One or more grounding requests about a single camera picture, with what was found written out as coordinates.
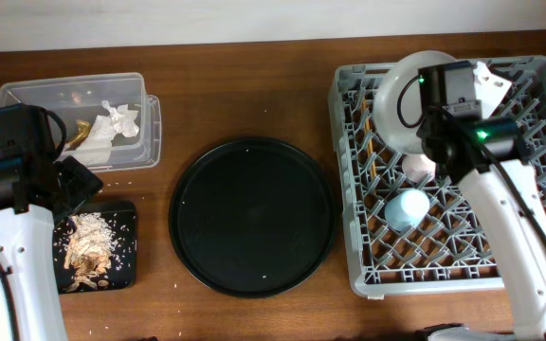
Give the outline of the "grey plate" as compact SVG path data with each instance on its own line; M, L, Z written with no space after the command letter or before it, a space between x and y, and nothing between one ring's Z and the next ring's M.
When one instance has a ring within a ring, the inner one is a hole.
M445 52L421 51L403 58L386 73L374 97L373 122L388 147L403 154L423 153L418 128L406 128L398 118L399 95L420 68L454 62L456 59Z

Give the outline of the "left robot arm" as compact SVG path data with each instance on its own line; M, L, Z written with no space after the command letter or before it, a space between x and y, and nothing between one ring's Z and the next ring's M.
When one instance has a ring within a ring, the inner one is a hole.
M50 125L64 122L23 103L0 108L0 340L65 340L53 232L102 188Z

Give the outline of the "pink cup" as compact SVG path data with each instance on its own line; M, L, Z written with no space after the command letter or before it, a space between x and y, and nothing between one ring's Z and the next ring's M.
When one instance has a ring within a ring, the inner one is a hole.
M414 183L435 177L437 165L424 154L407 154L402 161L402 172Z

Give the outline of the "blue cup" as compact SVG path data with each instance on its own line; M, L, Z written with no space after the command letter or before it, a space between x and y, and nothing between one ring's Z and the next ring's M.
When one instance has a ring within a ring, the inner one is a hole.
M384 217L389 227L401 232L420 224L429 210L429 198L415 188L402 191L391 199L384 209Z

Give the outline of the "white napkin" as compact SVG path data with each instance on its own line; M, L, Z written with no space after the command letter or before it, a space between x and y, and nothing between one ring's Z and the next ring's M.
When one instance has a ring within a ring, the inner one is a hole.
M129 109L127 104L113 107L108 100L103 100L101 106L108 116L96 116L89 136L73 152L73 156L85 166L107 163L117 135L136 137L140 131L135 123L138 110Z

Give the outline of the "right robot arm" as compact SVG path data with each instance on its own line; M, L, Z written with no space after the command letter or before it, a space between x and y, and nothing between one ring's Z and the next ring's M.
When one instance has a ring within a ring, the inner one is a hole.
M457 184L480 223L509 295L518 340L546 340L546 212L518 124L482 116L474 67L419 69L425 155Z

